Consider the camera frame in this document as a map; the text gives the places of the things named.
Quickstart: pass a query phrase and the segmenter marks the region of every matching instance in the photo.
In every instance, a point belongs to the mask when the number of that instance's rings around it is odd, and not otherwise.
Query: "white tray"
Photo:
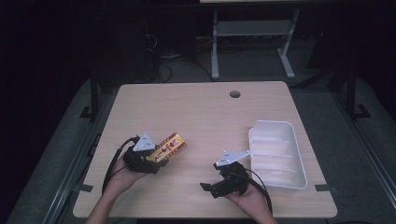
[[[293,126],[285,121],[257,120],[248,132],[251,170],[265,186],[304,189],[306,176]],[[261,183],[257,176],[253,179]]]

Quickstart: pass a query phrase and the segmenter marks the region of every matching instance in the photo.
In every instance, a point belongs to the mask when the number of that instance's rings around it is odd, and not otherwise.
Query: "human hand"
[[[124,191],[129,189],[134,182],[142,178],[146,174],[131,171],[126,167],[125,161],[122,159],[125,153],[116,161],[112,176],[109,179],[104,194],[112,197],[119,197]]]
[[[247,191],[244,194],[240,195],[238,192],[234,192],[224,197],[235,203],[245,214],[258,223],[277,223],[267,206],[265,197],[250,183],[247,184]]]

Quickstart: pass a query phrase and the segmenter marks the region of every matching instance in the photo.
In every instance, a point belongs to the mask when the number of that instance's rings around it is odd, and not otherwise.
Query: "gray floor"
[[[260,47],[248,47],[237,52],[219,54],[219,81],[280,80],[295,85],[312,77],[316,70],[306,69],[315,41],[293,41],[288,53],[296,74],[294,80],[286,78],[276,47],[279,42],[268,41]],[[172,69],[169,82],[208,82],[210,52],[197,55],[198,63],[177,58],[166,63]],[[170,75],[161,66],[164,79]],[[326,219],[279,219],[279,223],[338,223],[359,220],[369,223],[396,223],[396,210],[377,177],[367,156],[366,147],[356,134],[356,126],[364,133],[389,176],[396,179],[396,123],[381,104],[369,85],[358,79],[357,104],[364,105],[370,119],[350,122],[338,94],[329,92],[329,77],[303,90],[290,90],[298,108],[311,144],[318,157],[322,172],[332,187],[332,196],[338,208],[336,217]],[[73,216],[78,196],[78,183],[83,181],[90,152],[94,152],[97,134],[103,130],[109,110],[117,95],[100,94],[100,115],[95,122],[79,117],[82,109],[90,105],[90,84],[87,81],[77,93],[64,114],[57,131],[37,165],[27,187],[21,195],[8,223],[82,223]],[[73,163],[78,155],[81,160]],[[64,177],[71,177],[69,182]],[[109,223],[134,223],[132,219],[111,218]]]

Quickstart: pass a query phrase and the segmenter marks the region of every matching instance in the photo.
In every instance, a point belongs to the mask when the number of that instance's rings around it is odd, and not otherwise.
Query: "wooden table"
[[[239,91],[232,98],[230,91]],[[316,191],[326,181],[296,106],[283,82],[217,82],[124,85],[109,115],[81,191],[76,217],[87,217],[101,196],[106,169],[129,137],[148,132],[159,144],[173,132],[187,147],[158,174],[139,180],[116,201],[112,217],[236,218],[247,217],[224,198],[213,199],[199,183],[221,180],[213,163],[224,150],[248,149],[248,130],[256,120],[291,123],[307,176],[305,189],[268,188],[275,217],[334,217],[329,191]],[[249,158],[240,161],[250,167]]]

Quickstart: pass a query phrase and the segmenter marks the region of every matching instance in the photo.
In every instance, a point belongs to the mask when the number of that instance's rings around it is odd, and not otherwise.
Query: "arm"
[[[123,155],[120,159],[117,160],[113,169],[113,174],[114,172],[117,172],[119,169],[125,166],[125,162],[123,161],[122,157]],[[146,174],[131,171],[127,167],[113,175],[108,181],[105,192],[102,194],[98,203],[91,211],[90,216],[85,223],[106,223],[108,215],[110,214],[110,211],[117,198],[125,190],[129,189],[134,184],[134,182],[136,182],[138,179],[142,178],[145,175]]]
[[[225,196],[242,211],[260,224],[276,224],[265,201],[264,196],[253,185],[247,185],[247,191],[243,195],[231,193]]]

